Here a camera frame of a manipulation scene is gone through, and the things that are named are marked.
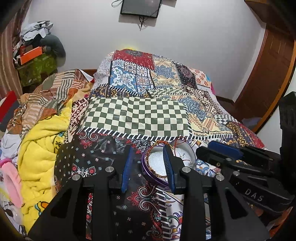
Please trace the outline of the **operator right hand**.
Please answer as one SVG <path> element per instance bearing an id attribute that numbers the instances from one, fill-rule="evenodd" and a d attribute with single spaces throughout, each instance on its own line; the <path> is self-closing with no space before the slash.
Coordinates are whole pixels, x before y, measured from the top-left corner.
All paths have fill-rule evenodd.
<path id="1" fill-rule="evenodd" d="M 289 207 L 283 212 L 274 213 L 269 210 L 263 210 L 255 206 L 254 204 L 249 204 L 249 206 L 256 213 L 256 215 L 259 217 L 260 221 L 264 224 L 267 230 L 271 233 L 271 236 L 273 236 L 277 232 L 277 230 L 287 219 L 293 209 L 293 207 Z"/>

